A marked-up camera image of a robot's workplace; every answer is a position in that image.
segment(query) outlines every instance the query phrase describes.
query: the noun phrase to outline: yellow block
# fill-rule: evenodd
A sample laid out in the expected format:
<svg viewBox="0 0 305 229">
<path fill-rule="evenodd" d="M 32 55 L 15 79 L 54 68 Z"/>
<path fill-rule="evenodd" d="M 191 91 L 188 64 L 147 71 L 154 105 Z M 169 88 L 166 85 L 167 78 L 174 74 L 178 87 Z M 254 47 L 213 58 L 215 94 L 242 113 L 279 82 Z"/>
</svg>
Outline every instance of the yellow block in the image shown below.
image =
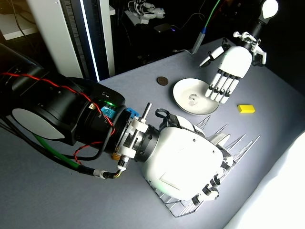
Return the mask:
<svg viewBox="0 0 305 229">
<path fill-rule="evenodd" d="M 253 105 L 238 105 L 237 106 L 240 113 L 254 113 L 255 108 Z"/>
</svg>

